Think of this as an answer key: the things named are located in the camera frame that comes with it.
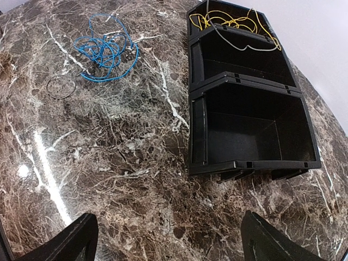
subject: black storage bin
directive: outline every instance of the black storage bin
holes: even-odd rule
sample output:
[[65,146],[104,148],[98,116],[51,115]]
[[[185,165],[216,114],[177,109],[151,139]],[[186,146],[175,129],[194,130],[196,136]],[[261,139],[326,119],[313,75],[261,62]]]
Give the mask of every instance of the black storage bin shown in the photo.
[[267,169],[276,179],[321,167],[298,92],[226,76],[191,92],[190,102],[190,175]]
[[[245,12],[248,11],[246,8],[216,1],[210,1],[209,9],[231,13],[240,12],[240,16],[245,16]],[[206,2],[189,11],[188,17],[195,13],[206,14]],[[265,28],[272,32],[270,27],[266,26],[269,23],[265,16],[260,14],[259,18],[263,19],[261,21],[265,23]],[[216,27],[224,38],[239,48],[250,45],[257,49],[272,49],[275,46],[273,41],[266,36],[219,24],[216,24]],[[194,31],[189,19],[188,32],[190,91],[206,84],[205,80],[215,79],[222,73],[230,72],[238,74],[243,79],[259,81],[255,79],[259,78],[268,85],[301,92],[284,49],[262,52],[247,48],[245,51],[240,51],[222,39],[212,26],[203,31],[199,29]]]

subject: wire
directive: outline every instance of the wire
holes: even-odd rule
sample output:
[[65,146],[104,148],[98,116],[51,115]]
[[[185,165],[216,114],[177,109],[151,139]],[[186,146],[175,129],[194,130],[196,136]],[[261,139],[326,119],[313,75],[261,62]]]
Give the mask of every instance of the wire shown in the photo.
[[[222,25],[228,24],[229,26],[231,26],[231,24],[234,23],[234,24],[235,24],[235,26],[233,26],[234,28],[240,28],[240,27],[242,26],[242,27],[246,27],[246,28],[247,28],[249,31],[251,31],[252,33],[257,33],[257,30],[258,30],[258,29],[257,29],[257,25],[256,25],[255,21],[253,21],[251,18],[249,18],[249,14],[250,14],[250,12],[251,12],[252,10],[255,12],[257,21],[258,21],[260,27],[262,28],[262,30],[265,31],[265,32],[267,33],[267,35],[273,40],[274,45],[275,45],[274,48],[272,48],[272,49],[258,49],[258,48],[254,48],[254,47],[252,47],[252,46],[250,46],[250,45],[247,45],[247,46],[245,46],[244,48],[239,48],[239,47],[235,46],[234,44],[232,44],[231,42],[229,42],[226,38],[224,38],[224,37],[221,35],[221,33],[219,32],[219,30],[217,29],[216,25],[212,22],[212,19],[219,18],[219,19],[221,19],[221,20],[224,21],[224,23],[222,23]],[[225,20],[224,18],[222,18],[222,17],[217,17],[217,16],[210,18],[209,14],[210,14],[210,13],[213,13],[213,12],[222,13],[222,14],[224,14],[224,15],[227,15],[227,16],[228,16],[229,18],[231,18],[231,19],[230,19],[230,20]],[[192,16],[195,16],[195,15],[198,16],[199,24],[196,24],[196,23],[192,20]],[[223,11],[219,11],[219,10],[212,10],[212,11],[209,11],[209,0],[207,0],[207,14],[206,14],[206,16],[203,16],[202,14],[193,14],[193,15],[190,15],[189,18],[190,18],[191,22],[193,23],[193,25],[196,26],[196,27],[198,27],[200,30],[204,30],[204,29],[208,28],[209,26],[213,26],[213,28],[215,29],[215,31],[217,32],[217,34],[218,34],[224,41],[226,41],[229,45],[231,45],[233,48],[235,48],[235,49],[237,49],[237,50],[239,50],[239,51],[245,51],[245,50],[247,50],[248,48],[250,48],[250,49],[252,49],[252,50],[254,50],[254,51],[260,51],[260,52],[271,52],[271,51],[275,51],[275,50],[277,50],[277,49],[278,49],[279,51],[282,50],[282,47],[281,47],[281,45],[279,44],[278,39],[276,39],[275,37],[273,37],[273,36],[264,28],[264,26],[261,24],[260,19],[259,19],[258,14],[257,14],[257,11],[256,11],[254,8],[251,8],[251,9],[248,11],[246,17],[240,17],[240,18],[234,19],[231,15],[229,15],[229,14],[223,12]],[[251,29],[250,27],[248,27],[248,26],[246,26],[246,25],[244,25],[244,24],[239,24],[239,23],[238,23],[238,21],[240,22],[240,21],[245,21],[245,20],[250,20],[250,21],[252,21],[253,24],[254,24],[254,29]]]
[[[106,16],[116,21],[116,23],[118,23],[122,27],[124,34],[112,33],[110,36],[110,33],[107,33],[107,34],[103,34],[102,37],[97,37],[96,33],[93,30],[92,19],[95,17],[100,17],[100,16]],[[52,83],[52,81],[59,77],[68,77],[65,74],[55,75],[51,77],[46,84],[46,90],[48,94],[55,99],[62,100],[71,96],[76,90],[76,77],[79,75],[81,75],[84,79],[90,80],[95,83],[118,80],[125,77],[127,74],[129,74],[131,69],[134,68],[136,62],[138,61],[138,57],[139,57],[138,45],[132,41],[131,37],[129,36],[126,30],[126,27],[121,23],[120,20],[108,14],[94,14],[89,18],[88,23],[89,23],[88,31],[90,35],[78,37],[67,52],[67,61],[68,61],[70,70],[72,72],[72,77],[70,78],[73,79],[72,91],[65,96],[59,97],[51,93],[51,91],[49,90],[49,85]],[[77,75],[74,74],[72,65],[70,63],[70,59],[71,59],[70,52],[71,52],[71,49],[73,48],[91,61],[91,65],[87,69],[80,71]],[[117,69],[119,68],[122,61],[121,55],[123,55],[126,50],[130,50],[130,51],[135,50],[135,59],[133,63],[122,75],[112,77],[111,76],[112,72],[117,71]],[[93,64],[97,65],[98,68],[107,69],[107,72],[105,73],[105,75],[98,77],[96,75],[90,74],[88,72],[88,69]]]

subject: cable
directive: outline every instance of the cable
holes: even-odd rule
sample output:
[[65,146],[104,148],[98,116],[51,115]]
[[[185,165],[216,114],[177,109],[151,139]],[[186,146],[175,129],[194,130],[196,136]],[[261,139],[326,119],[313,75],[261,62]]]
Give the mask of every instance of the cable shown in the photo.
[[[238,18],[238,19],[246,19],[246,18],[250,19],[248,16],[249,16],[249,13],[250,13],[251,10],[254,10],[254,11],[255,11],[257,21],[259,22],[261,28],[262,28],[262,29],[268,34],[268,36],[271,37],[271,39],[273,40],[273,42],[274,42],[274,44],[275,44],[275,47],[274,47],[274,48],[272,48],[272,49],[257,49],[257,48],[254,48],[254,47],[250,46],[250,45],[247,45],[247,46],[245,46],[244,48],[239,48],[239,47],[233,45],[231,42],[229,42],[226,38],[224,38],[224,37],[220,34],[219,30],[217,29],[217,27],[215,26],[215,24],[212,22],[212,19],[213,19],[213,18],[216,18],[216,17],[213,17],[213,18],[210,18],[210,17],[209,17],[209,13],[210,13],[210,12],[213,12],[213,11],[209,11],[209,0],[207,0],[207,14],[206,14],[206,16],[204,17],[204,16],[201,15],[201,14],[197,14],[197,15],[198,15],[199,17],[203,17],[207,22],[209,22],[209,23],[210,23],[210,26],[213,26],[213,28],[215,29],[215,31],[217,32],[217,34],[218,34],[224,41],[226,41],[229,45],[231,45],[233,48],[235,48],[235,49],[237,49],[237,50],[239,50],[239,51],[245,51],[245,50],[247,50],[248,48],[250,48],[250,49],[252,49],[252,50],[254,50],[254,51],[259,51],[259,52],[272,52],[272,51],[275,51],[276,49],[278,49],[279,51],[281,51],[281,50],[282,50],[282,47],[281,47],[281,45],[279,44],[278,39],[276,39],[275,37],[273,37],[273,36],[262,26],[262,24],[261,24],[261,22],[260,22],[260,19],[259,19],[259,17],[258,17],[258,14],[257,14],[257,12],[256,12],[255,9],[253,9],[253,8],[250,9],[246,17],[240,17],[240,18]],[[229,14],[227,14],[227,13],[225,13],[225,12],[222,12],[222,11],[218,11],[218,12],[224,13],[224,14],[228,15],[230,18],[232,18]],[[223,20],[225,20],[226,22],[228,22],[229,25],[230,25],[231,23],[235,23],[236,21],[238,21],[238,19],[233,19],[233,18],[232,18],[230,21],[227,21],[227,20],[225,20],[225,19],[223,19]],[[203,30],[202,26],[198,26],[198,25],[195,24],[195,23],[193,23],[193,24],[194,24],[195,26],[199,27],[201,30]]]
[[[103,34],[102,37],[97,37],[96,33],[93,30],[92,19],[98,16],[99,17],[106,16],[113,19],[116,23],[118,23],[122,27],[124,34],[112,33],[112,36],[110,36],[110,33],[106,33],[106,34]],[[126,30],[126,27],[120,22],[120,20],[108,14],[94,14],[89,18],[88,23],[89,23],[88,31],[90,32],[90,35],[78,37],[67,52],[67,61],[68,61],[70,70],[72,72],[72,77],[70,78],[73,79],[73,90],[69,94],[62,97],[59,97],[50,92],[48,87],[50,83],[52,82],[52,80],[59,77],[69,77],[65,74],[55,75],[51,77],[46,84],[46,91],[51,97],[55,99],[62,100],[71,96],[76,90],[76,77],[79,75],[81,75],[84,79],[90,80],[95,83],[118,80],[126,76],[131,71],[131,69],[134,68],[136,62],[138,61],[138,57],[139,57],[138,45],[132,41],[131,37],[129,36]],[[70,52],[71,52],[71,49],[73,48],[91,61],[91,65],[87,69],[80,71],[77,75],[74,74],[72,65],[70,63],[70,59],[71,59]],[[124,54],[126,50],[130,50],[130,51],[135,50],[135,59],[133,63],[125,71],[125,73],[123,73],[120,76],[112,77],[111,73],[113,71],[117,72],[117,69],[119,68],[121,64],[121,55]],[[101,77],[90,74],[88,72],[88,69],[93,64],[97,65],[98,68],[107,69],[107,73]]]

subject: black object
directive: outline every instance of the black object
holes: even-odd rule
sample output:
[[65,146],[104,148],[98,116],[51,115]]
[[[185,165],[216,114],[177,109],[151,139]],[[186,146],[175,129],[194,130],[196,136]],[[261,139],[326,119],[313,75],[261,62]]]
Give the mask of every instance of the black object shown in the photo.
[[[209,1],[209,10],[235,18],[248,9]],[[188,12],[206,14],[203,2]],[[266,17],[261,21],[273,36]],[[272,49],[269,37],[216,25],[243,48]],[[239,51],[211,26],[188,23],[190,153],[189,175],[221,173],[221,180],[271,170],[272,179],[292,178],[321,167],[305,99],[284,50]]]
[[[205,84],[205,80],[219,73],[232,72],[239,74],[240,78],[252,79],[256,77],[263,79],[269,85],[301,92],[284,49],[260,52],[248,48],[245,51],[239,51],[222,39],[212,26],[203,31],[193,26],[189,19],[190,15],[205,15],[206,7],[207,1],[204,1],[187,13],[190,91],[198,89]],[[249,9],[226,2],[210,0],[209,10],[222,10],[237,18],[246,16]],[[265,29],[277,38],[266,16],[262,13],[258,13],[258,16]],[[254,11],[250,12],[249,17],[258,24]],[[250,45],[257,49],[272,49],[275,46],[273,40],[265,36],[262,30],[260,33],[264,33],[264,35],[251,33],[243,30],[242,27],[242,29],[236,29],[217,23],[215,23],[215,26],[224,38],[239,48]]]
[[15,259],[0,223],[1,261],[93,261],[98,241],[98,223],[93,214],[83,214],[49,242]]
[[245,261],[323,261],[292,242],[258,214],[248,210],[241,223]]

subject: brown marble surface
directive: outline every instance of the brown marble surface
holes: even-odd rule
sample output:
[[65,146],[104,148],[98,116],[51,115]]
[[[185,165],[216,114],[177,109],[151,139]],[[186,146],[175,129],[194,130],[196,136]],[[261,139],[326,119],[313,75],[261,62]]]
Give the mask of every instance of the brown marble surface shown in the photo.
[[[348,140],[296,67],[323,168],[287,181],[188,179],[185,13],[195,3],[35,0],[0,16],[0,218],[16,256],[90,212],[98,260],[243,260],[250,209],[311,252],[342,257]],[[54,100],[46,83],[67,70],[64,50],[95,13],[139,39],[139,62],[118,82],[78,81]]]

